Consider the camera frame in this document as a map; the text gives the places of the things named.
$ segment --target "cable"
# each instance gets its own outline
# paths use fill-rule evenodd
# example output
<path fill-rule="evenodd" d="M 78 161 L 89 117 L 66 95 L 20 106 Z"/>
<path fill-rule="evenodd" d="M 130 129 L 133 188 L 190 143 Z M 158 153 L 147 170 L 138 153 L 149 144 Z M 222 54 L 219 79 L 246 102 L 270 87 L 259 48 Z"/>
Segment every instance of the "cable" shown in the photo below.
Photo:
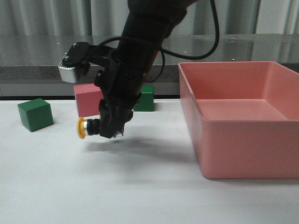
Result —
<path fill-rule="evenodd" d="M 114 41 L 134 41 L 136 43 L 140 43 L 140 44 L 144 44 L 144 45 L 147 45 L 148 47 L 151 47 L 151 48 L 154 48 L 158 51 L 161 52 L 162 54 L 162 60 L 163 60 L 163 64 L 162 64 L 162 68 L 161 70 L 163 71 L 164 69 L 164 66 L 165 66 L 165 57 L 164 57 L 164 53 L 165 54 L 168 54 L 168 55 L 171 55 L 171 56 L 174 56 L 174 57 L 178 57 L 178 58 L 183 58 L 183 59 L 187 59 L 187 60 L 200 60 L 200 59 L 204 59 L 208 56 L 210 56 L 217 48 L 218 46 L 218 43 L 219 43 L 219 38 L 220 38 L 220 32 L 219 32 L 219 22 L 218 22 L 218 16 L 217 16 L 217 10 L 216 10 L 216 4 L 215 4 L 215 1 L 214 0 L 210 0 L 210 4 L 211 4 L 211 8 L 212 8 L 212 14 L 213 14 L 213 20 L 214 20 L 214 26 L 215 26 L 215 41 L 214 41 L 214 45 L 213 47 L 205 54 L 203 55 L 200 55 L 200 56 L 188 56 L 188 55 L 182 55 L 182 54 L 178 54 L 178 53 L 175 53 L 175 52 L 172 52 L 170 50 L 166 50 L 164 48 L 162 48 L 161 46 L 156 46 L 152 43 L 149 43 L 149 42 L 145 42 L 145 41 L 142 41 L 142 40 L 139 40 L 139 39 L 135 39 L 135 38 L 132 38 L 132 37 L 126 37 L 126 36 L 117 36 L 117 37 L 112 37 L 112 38 L 109 38 L 103 42 L 101 42 L 99 45 L 97 45 L 93 51 L 91 52 L 91 54 L 89 55 L 89 57 L 87 58 L 86 60 L 86 63 L 89 62 L 89 59 L 91 58 L 91 56 L 97 51 L 99 50 L 101 47 L 103 47 L 104 45 L 110 43 L 110 42 L 114 42 Z"/>
<path fill-rule="evenodd" d="M 151 81 L 146 81 L 145 80 L 146 83 L 153 83 L 154 81 L 156 81 L 162 75 L 162 73 L 164 71 L 164 67 L 165 67 L 165 55 L 164 55 L 164 53 L 162 51 L 160 51 L 160 52 L 161 52 L 161 56 L 162 56 L 162 67 L 161 67 L 160 73 L 157 75 L 156 78 L 154 78 Z"/>

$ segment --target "pink bin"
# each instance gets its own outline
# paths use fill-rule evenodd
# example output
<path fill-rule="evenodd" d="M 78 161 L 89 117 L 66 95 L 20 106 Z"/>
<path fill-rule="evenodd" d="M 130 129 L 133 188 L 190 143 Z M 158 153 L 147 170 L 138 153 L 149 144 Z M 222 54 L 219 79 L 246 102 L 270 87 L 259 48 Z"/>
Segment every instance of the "pink bin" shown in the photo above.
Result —
<path fill-rule="evenodd" d="M 180 63 L 206 178 L 299 179 L 299 74 L 274 62 Z"/>

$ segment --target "green block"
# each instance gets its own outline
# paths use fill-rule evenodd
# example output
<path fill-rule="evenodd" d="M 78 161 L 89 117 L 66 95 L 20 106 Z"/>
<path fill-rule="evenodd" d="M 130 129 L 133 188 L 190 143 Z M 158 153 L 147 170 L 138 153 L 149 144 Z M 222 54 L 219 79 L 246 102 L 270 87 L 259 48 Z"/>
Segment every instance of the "green block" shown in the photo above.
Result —
<path fill-rule="evenodd" d="M 52 125 L 51 106 L 43 99 L 18 104 L 22 124 L 31 132 Z"/>
<path fill-rule="evenodd" d="M 142 87 L 140 102 L 134 107 L 134 111 L 154 111 L 154 87 L 152 85 Z"/>

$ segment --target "pink block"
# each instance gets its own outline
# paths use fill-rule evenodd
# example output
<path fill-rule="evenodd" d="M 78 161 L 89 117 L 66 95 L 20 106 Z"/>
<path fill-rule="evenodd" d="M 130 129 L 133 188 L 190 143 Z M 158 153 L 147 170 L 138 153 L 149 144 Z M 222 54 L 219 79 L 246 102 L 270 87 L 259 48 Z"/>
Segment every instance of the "pink block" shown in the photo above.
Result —
<path fill-rule="evenodd" d="M 99 114 L 99 102 L 103 99 L 101 89 L 93 83 L 75 85 L 75 99 L 79 117 Z"/>

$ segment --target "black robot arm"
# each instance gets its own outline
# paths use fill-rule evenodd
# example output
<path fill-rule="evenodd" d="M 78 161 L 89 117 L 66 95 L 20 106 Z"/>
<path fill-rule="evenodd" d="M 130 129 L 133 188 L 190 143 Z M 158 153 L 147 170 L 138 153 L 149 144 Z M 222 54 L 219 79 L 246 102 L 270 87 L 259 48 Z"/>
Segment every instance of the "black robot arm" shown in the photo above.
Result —
<path fill-rule="evenodd" d="M 184 19 L 187 7 L 194 2 L 196 0 L 128 0 L 129 15 L 121 37 L 98 46 L 79 42 L 71 47 L 59 65 L 62 79 L 67 81 L 69 77 L 66 73 L 63 75 L 65 68 L 76 68 L 75 71 L 83 75 L 89 70 L 89 62 L 104 68 L 94 82 L 104 96 L 99 105 L 100 120 L 81 120 L 84 122 L 78 124 L 79 129 L 84 127 L 81 132 L 107 138 L 123 134 L 163 40 Z M 112 40 L 119 40 L 116 49 L 105 46 Z"/>

